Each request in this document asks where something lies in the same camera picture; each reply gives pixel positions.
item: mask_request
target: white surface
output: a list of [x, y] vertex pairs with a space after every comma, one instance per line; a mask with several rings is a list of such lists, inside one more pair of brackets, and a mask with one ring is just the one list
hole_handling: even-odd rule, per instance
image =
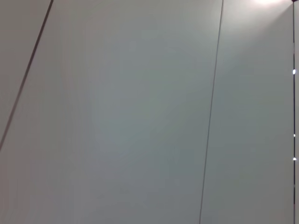
[[0, 156], [0, 222], [197, 224], [220, 11], [55, 1]]
[[0, 136], [14, 105], [50, 0], [0, 1]]
[[222, 19], [201, 224], [292, 224], [292, 2]]

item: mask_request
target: panel seam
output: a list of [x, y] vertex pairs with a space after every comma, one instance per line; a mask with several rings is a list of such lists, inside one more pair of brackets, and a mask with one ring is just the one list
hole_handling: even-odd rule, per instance
[[212, 96], [211, 96], [211, 104], [210, 104], [210, 115], [209, 115], [209, 124], [208, 124], [208, 130], [207, 130], [204, 176], [203, 176], [203, 182], [202, 182], [202, 192], [201, 192], [200, 211], [199, 211], [199, 224], [201, 224], [201, 213], [202, 213], [202, 205], [203, 205], [203, 199], [204, 199], [204, 189], [205, 189], [205, 180], [206, 180], [206, 161], [207, 161], [207, 151], [208, 151], [209, 137], [210, 137], [210, 126], [211, 126], [211, 116], [212, 116], [212, 107], [213, 107], [213, 98], [214, 98], [215, 77], [216, 77], [216, 70], [217, 70], [217, 58], [218, 58], [218, 50], [219, 50], [220, 31], [221, 31], [221, 24], [222, 24], [223, 5], [224, 5], [224, 0], [222, 0], [222, 4], [221, 4], [221, 13], [220, 13], [220, 21], [219, 21], [219, 32], [218, 32], [216, 59], [215, 59], [215, 68], [214, 68], [214, 77], [213, 77], [213, 86], [212, 86]]
[[2, 148], [3, 148], [3, 144], [4, 144], [4, 141], [5, 141], [5, 138], [6, 138], [6, 136], [7, 136], [9, 127], [10, 127], [11, 122], [12, 122], [12, 120], [13, 120], [13, 117], [14, 117], [14, 113], [15, 113], [16, 107], [17, 107], [17, 105], [18, 105], [20, 96], [21, 96], [21, 94], [22, 94], [22, 91], [23, 91], [23, 88], [24, 88], [24, 85], [25, 85], [25, 82], [26, 82], [26, 79], [27, 79], [27, 76], [28, 76], [28, 73], [29, 73], [29, 70], [30, 70], [32, 61], [33, 61], [34, 56], [35, 56], [35, 53], [36, 53], [37, 46], [38, 46], [39, 41], [40, 41], [40, 39], [41, 39], [41, 37], [42, 37], [43, 30], [44, 30], [44, 27], [45, 27], [45, 25], [46, 25], [46, 21], [47, 21], [47, 19], [48, 19], [50, 10], [51, 10], [51, 8], [52, 8], [52, 5], [53, 5], [53, 0], [50, 1], [50, 4], [49, 4], [49, 6], [48, 6], [48, 10], [47, 10], [47, 13], [46, 13], [46, 15], [45, 15], [45, 17], [44, 17], [42, 27], [41, 27], [41, 29], [40, 29], [40, 31], [39, 31], [39, 34], [38, 34], [36, 43], [35, 43], [35, 45], [34, 45], [33, 51], [32, 51], [32, 53], [31, 53], [30, 60], [29, 60], [29, 62], [28, 62], [28, 65], [27, 65], [25, 74], [24, 74], [24, 76], [23, 76], [21, 85], [20, 85], [20, 87], [19, 87], [18, 94], [17, 94], [16, 99], [15, 99], [15, 101], [14, 101], [13, 108], [12, 108], [12, 110], [11, 110], [11, 112], [10, 112], [10, 115], [9, 115], [9, 118], [8, 118], [8, 121], [7, 121], [7, 124], [6, 124], [5, 129], [4, 129], [4, 133], [3, 133], [2, 137], [1, 137], [1, 141], [0, 141], [0, 152], [1, 152]]
[[[293, 1], [293, 70], [295, 71], [295, 74], [293, 74], [293, 113], [294, 113], [294, 152], [293, 152], [293, 156], [294, 158], [296, 158], [296, 82], [295, 82], [295, 76], [296, 76], [296, 69], [295, 69], [295, 5], [294, 5]], [[294, 224], [296, 223], [296, 161], [293, 162], [294, 163], [294, 168], [293, 168], [293, 172], [294, 172], [294, 186], [293, 186], [293, 222]]]

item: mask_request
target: diagonal line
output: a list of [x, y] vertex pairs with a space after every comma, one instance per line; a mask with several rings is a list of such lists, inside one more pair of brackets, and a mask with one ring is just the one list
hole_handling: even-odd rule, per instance
[[23, 76], [23, 80], [22, 80], [22, 83], [21, 83], [21, 85], [20, 85], [20, 88], [19, 88], [19, 91], [18, 91], [18, 95], [17, 95], [17, 97], [16, 97], [16, 99], [15, 99], [15, 101], [14, 101], [14, 106], [13, 106], [11, 112], [10, 112], [10, 115], [9, 115], [9, 118], [8, 118], [8, 121], [7, 121], [5, 130], [4, 130], [4, 133], [3, 133], [2, 138], [1, 138], [1, 141], [0, 141], [0, 152], [1, 152], [1, 150], [2, 150], [2, 147], [3, 147], [3, 144], [4, 144], [5, 138], [6, 138], [6, 136], [7, 136], [7, 133], [8, 133], [10, 124], [11, 124], [12, 119], [13, 119], [13, 117], [14, 117], [15, 109], [16, 109], [16, 107], [17, 107], [17, 105], [18, 105], [18, 102], [19, 102], [19, 99], [20, 99], [22, 90], [23, 90], [23, 88], [24, 88], [24, 84], [25, 84], [25, 82], [26, 82], [26, 79], [27, 79], [27, 76], [28, 76], [28, 73], [29, 73], [29, 70], [30, 70], [30, 67], [31, 67], [31, 64], [32, 64], [32, 61], [33, 61], [33, 58], [34, 58], [34, 55], [35, 55], [35, 53], [36, 53], [36, 49], [37, 49], [38, 43], [39, 43], [39, 41], [40, 41], [40, 39], [41, 39], [41, 37], [42, 37], [43, 29], [44, 29], [44, 27], [45, 27], [45, 25], [46, 25], [46, 21], [47, 21], [47, 18], [48, 18], [48, 16], [49, 16], [49, 13], [50, 13], [50, 10], [51, 10], [52, 5], [53, 5], [53, 0], [51, 0], [51, 2], [50, 2], [50, 4], [49, 4], [47, 13], [46, 13], [45, 18], [44, 18], [44, 20], [43, 20], [42, 27], [41, 27], [41, 29], [40, 29], [40, 31], [39, 31], [39, 34], [38, 34], [36, 43], [35, 43], [35, 45], [34, 45], [34, 48], [33, 48], [32, 53], [31, 53], [29, 63], [28, 63], [28, 65], [27, 65], [25, 74], [24, 74], [24, 76]]
[[204, 199], [204, 189], [205, 189], [205, 179], [206, 179], [206, 159], [207, 159], [207, 149], [208, 149], [208, 146], [209, 146], [209, 137], [210, 137], [210, 126], [211, 126], [211, 116], [212, 116], [212, 107], [213, 107], [213, 98], [214, 98], [215, 77], [216, 77], [216, 69], [217, 69], [219, 39], [220, 39], [220, 30], [221, 30], [221, 24], [222, 24], [223, 2], [224, 2], [224, 0], [222, 0], [220, 22], [219, 22], [219, 32], [218, 32], [218, 41], [217, 41], [217, 49], [216, 49], [216, 60], [215, 60], [215, 69], [214, 69], [213, 87], [212, 87], [212, 97], [211, 97], [211, 105], [210, 105], [210, 117], [209, 117], [209, 126], [208, 126], [207, 141], [206, 141], [206, 158], [205, 158], [205, 167], [204, 167], [204, 178], [203, 178], [203, 182], [202, 182], [202, 192], [201, 192], [201, 202], [200, 202], [200, 212], [199, 212], [199, 224], [201, 223], [202, 204], [203, 204], [203, 199]]

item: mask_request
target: white wall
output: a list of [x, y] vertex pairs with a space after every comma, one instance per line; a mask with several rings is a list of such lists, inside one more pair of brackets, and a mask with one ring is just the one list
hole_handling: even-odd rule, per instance
[[198, 223], [220, 12], [55, 1], [1, 152], [2, 220]]
[[293, 223], [292, 2], [224, 0], [202, 224]]
[[[55, 1], [0, 223], [198, 224], [221, 4]], [[224, 0], [201, 224], [293, 223], [291, 4]]]
[[0, 1], [0, 136], [28, 65], [50, 0]]

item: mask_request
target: gray wall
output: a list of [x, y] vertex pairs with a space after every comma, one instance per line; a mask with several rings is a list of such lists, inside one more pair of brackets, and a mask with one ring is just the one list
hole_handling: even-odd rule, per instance
[[291, 2], [224, 0], [211, 111], [221, 5], [55, 1], [0, 223], [293, 223]]
[[3, 135], [50, 0], [0, 1], [0, 136]]

